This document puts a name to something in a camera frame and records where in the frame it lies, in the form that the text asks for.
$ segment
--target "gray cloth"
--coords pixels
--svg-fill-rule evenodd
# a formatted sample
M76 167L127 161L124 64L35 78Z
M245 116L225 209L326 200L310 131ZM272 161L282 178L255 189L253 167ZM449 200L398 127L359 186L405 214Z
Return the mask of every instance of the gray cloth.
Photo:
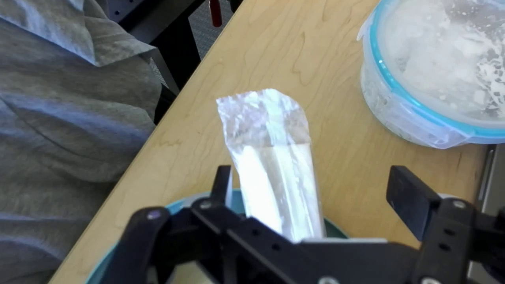
M86 20L48 26L50 39L29 23L50 0L0 1L0 282L48 282L154 129L152 47L78 1L51 0L45 17ZM81 33L102 34L92 55L62 45Z

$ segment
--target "floor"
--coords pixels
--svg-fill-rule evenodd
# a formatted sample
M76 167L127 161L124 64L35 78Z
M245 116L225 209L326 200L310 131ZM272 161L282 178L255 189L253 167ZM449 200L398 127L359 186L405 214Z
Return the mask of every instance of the floor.
M212 17L209 11L209 0L206 0L192 15L190 25L195 34L196 45L200 48L201 58L206 56L207 50L212 47L215 39L220 36L223 26L233 17L233 9L228 0L220 0L223 25L215 28L212 25Z

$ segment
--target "screw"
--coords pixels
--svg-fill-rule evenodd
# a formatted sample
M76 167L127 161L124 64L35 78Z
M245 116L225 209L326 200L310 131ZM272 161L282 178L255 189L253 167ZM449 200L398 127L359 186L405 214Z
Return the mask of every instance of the screw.
M435 277L424 277L422 284L443 284L443 282Z
M455 205L457 208L466 208L466 206L468 206L463 200L455 200L454 205Z
M159 217L162 217L160 209L152 209L151 213L147 213L147 219L159 219Z
M203 200L201 209L207 209L207 208L211 208L211 206L212 206L212 202L211 202L211 200Z
M335 279L332 276L323 276L323 277L319 277L318 284L338 284L338 279Z

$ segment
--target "plastic food container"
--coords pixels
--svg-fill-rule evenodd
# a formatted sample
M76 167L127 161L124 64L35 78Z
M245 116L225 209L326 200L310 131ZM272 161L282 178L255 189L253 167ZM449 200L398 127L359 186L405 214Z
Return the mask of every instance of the plastic food container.
M359 37L386 127L435 148L505 142L505 1L381 0Z

